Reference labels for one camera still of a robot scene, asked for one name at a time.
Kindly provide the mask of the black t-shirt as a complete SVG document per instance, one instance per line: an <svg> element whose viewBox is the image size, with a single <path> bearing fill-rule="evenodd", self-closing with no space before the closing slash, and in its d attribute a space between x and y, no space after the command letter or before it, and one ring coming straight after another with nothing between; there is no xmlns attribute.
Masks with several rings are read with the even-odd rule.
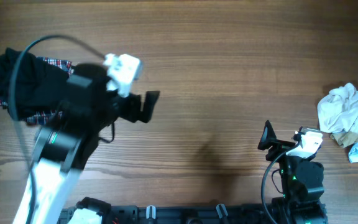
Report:
<svg viewBox="0 0 358 224"><path fill-rule="evenodd" d="M0 55L0 97L7 101L9 82L14 64L21 53L6 48ZM65 94L66 80L70 75L49 65L37 56L27 53L21 61L16 80L16 109L18 118L32 116L36 111L55 110Z"/></svg>

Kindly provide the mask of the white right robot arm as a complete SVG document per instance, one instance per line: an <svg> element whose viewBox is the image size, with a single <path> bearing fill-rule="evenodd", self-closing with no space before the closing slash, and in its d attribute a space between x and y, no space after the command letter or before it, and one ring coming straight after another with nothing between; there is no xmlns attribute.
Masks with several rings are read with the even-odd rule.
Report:
<svg viewBox="0 0 358 224"><path fill-rule="evenodd" d="M268 150L269 165L262 177L260 197L270 223L327 224L328 216L320 197L324 193L324 167L314 162L323 134L301 127L293 141L279 140L270 121L266 121L257 149ZM274 164L279 165L282 196L265 201L265 183Z"/></svg>

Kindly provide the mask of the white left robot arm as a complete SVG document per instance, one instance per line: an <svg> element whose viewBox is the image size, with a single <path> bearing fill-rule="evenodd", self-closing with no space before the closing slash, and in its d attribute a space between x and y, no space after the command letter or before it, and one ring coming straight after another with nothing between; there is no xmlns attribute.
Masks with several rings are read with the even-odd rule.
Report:
<svg viewBox="0 0 358 224"><path fill-rule="evenodd" d="M56 223L87 160L98 147L99 133L118 118L148 123L160 91L145 98L108 90L106 68L81 63L67 80L56 115L37 133L30 174L14 223Z"/></svg>

